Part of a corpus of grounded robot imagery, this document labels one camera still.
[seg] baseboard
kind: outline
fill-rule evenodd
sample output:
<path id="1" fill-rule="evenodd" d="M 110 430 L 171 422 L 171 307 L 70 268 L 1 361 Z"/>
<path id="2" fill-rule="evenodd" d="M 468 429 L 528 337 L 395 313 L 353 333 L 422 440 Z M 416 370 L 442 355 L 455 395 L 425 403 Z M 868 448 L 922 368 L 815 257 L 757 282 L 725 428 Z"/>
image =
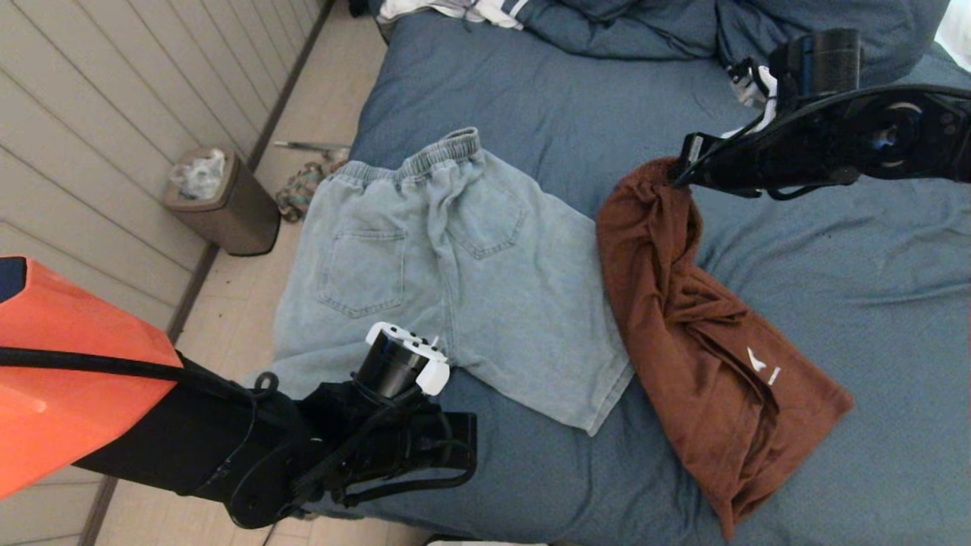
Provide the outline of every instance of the baseboard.
<path id="1" fill-rule="evenodd" d="M 277 123 L 280 121 L 280 117 L 284 113 L 284 108 L 286 108 L 286 102 L 289 100 L 290 94 L 293 92 L 293 88 L 296 86 L 297 80 L 300 78 L 300 73 L 303 72 L 304 65 L 307 63 L 307 58 L 310 57 L 310 53 L 314 49 L 314 44 L 317 43 L 320 30 L 323 28 L 323 24 L 327 21 L 327 16 L 330 15 L 330 10 L 334 6 L 334 1 L 335 0 L 328 0 L 320 9 L 317 21 L 314 23 L 314 28 L 311 30 L 310 36 L 307 37 L 307 42 L 304 43 L 303 50 L 300 51 L 300 55 L 297 57 L 296 62 L 293 64 L 293 69 L 290 70 L 290 75 L 286 78 L 284 88 L 280 91 L 280 97 L 277 98 L 277 102 L 274 104 L 273 110 L 270 111 L 269 119 L 267 119 L 266 124 L 263 126 L 263 130 L 259 133 L 259 138 L 256 140 L 256 145 L 253 147 L 249 159 L 247 159 L 247 167 L 249 167 L 252 172 L 256 171 L 256 167 L 259 166 L 259 160 L 262 159 L 263 153 L 266 152 L 266 147 L 270 144 L 270 138 L 273 136 L 273 131 L 277 128 Z M 215 243 L 210 243 L 203 252 L 202 257 L 199 259 L 199 264 L 196 266 L 195 271 L 192 274 L 192 280 L 189 283 L 189 287 L 185 291 L 182 301 L 179 302 L 179 307 L 176 309 L 176 314 L 172 318 L 166 332 L 173 345 L 179 341 L 179 335 L 182 333 L 182 330 L 185 327 L 185 321 L 188 319 L 188 314 L 192 311 L 192 305 L 195 304 L 195 299 L 198 297 L 199 291 L 202 289 L 202 284 L 206 281 L 206 276 L 209 274 L 209 270 L 212 269 L 213 262 L 216 261 L 216 256 L 218 256 L 218 253 L 219 246 Z M 94 499 L 94 504 L 91 506 L 91 511 L 87 515 L 87 521 L 84 524 L 84 530 L 81 533 L 81 539 L 78 541 L 78 546 L 94 546 L 97 542 L 98 533 L 101 531 L 101 526 L 105 521 L 105 515 L 108 514 L 108 506 L 111 504 L 112 495 L 115 494 L 117 481 L 118 479 L 113 476 L 105 476 L 102 479 L 101 487 L 98 488 L 98 494 Z"/>

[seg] bed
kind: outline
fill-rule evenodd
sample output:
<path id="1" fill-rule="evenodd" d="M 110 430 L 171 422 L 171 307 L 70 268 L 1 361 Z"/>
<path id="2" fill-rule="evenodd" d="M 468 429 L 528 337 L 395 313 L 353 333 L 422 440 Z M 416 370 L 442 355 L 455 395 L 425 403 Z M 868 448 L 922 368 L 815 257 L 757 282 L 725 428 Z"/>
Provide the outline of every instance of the bed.
<path id="1" fill-rule="evenodd" d="M 936 46 L 904 81 L 971 86 Z M 677 154 L 685 134 L 755 114 L 711 58 L 591 58 L 529 32 L 423 12 L 396 22 L 352 158 L 395 168 L 476 126 L 488 150 L 594 217 L 623 175 Z M 971 543 L 968 187 L 863 179 L 790 202 L 704 188 L 694 196 L 705 220 L 699 265 L 856 402 L 732 543 Z M 324 246 L 305 237 L 299 252 Z M 438 401 L 479 415 L 469 483 L 353 510 L 309 508 L 524 543 L 724 543 L 636 381 L 594 437 L 461 370 Z"/>

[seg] light blue denim shorts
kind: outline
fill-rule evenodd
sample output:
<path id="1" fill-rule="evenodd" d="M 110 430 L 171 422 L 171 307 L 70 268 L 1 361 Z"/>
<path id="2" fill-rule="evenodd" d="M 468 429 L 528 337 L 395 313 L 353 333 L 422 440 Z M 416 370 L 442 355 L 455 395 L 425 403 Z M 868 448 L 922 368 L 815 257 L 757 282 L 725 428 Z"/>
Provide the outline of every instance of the light blue denim shorts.
<path id="1" fill-rule="evenodd" d="M 352 161 L 320 184 L 277 311 L 281 389 L 347 381 L 378 321 L 439 336 L 451 365 L 590 435 L 633 376 L 593 221 L 474 128 L 397 170 Z"/>

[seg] brown t-shirt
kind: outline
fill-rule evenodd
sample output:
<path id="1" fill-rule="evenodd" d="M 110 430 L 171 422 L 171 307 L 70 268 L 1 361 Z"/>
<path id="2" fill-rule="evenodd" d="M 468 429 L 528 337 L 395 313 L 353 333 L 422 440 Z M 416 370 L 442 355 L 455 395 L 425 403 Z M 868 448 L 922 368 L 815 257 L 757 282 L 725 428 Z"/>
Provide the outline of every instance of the brown t-shirt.
<path id="1" fill-rule="evenodd" d="M 673 165 L 655 160 L 620 181 L 597 239 L 634 369 L 727 539 L 853 398 L 694 265 L 701 216 L 687 188 L 669 186 Z"/>

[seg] floor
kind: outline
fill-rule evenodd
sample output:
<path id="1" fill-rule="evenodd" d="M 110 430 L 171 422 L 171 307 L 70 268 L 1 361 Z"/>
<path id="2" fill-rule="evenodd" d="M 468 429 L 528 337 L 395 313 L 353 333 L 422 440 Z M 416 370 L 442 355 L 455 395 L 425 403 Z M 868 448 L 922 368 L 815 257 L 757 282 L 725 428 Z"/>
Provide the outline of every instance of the floor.
<path id="1" fill-rule="evenodd" d="M 272 140 L 349 144 L 385 55 L 374 21 L 352 19 L 337 0 Z M 256 178 L 279 187 L 312 154 L 270 148 Z M 296 252 L 300 224 L 285 223 L 267 256 L 220 251 L 179 339 L 178 348 L 215 372 L 242 380 L 273 352 L 273 317 Z M 267 529 L 243 530 L 222 505 L 119 482 L 99 546 L 261 546 Z M 285 520 L 271 546 L 419 546 L 428 533 L 378 520 Z"/>

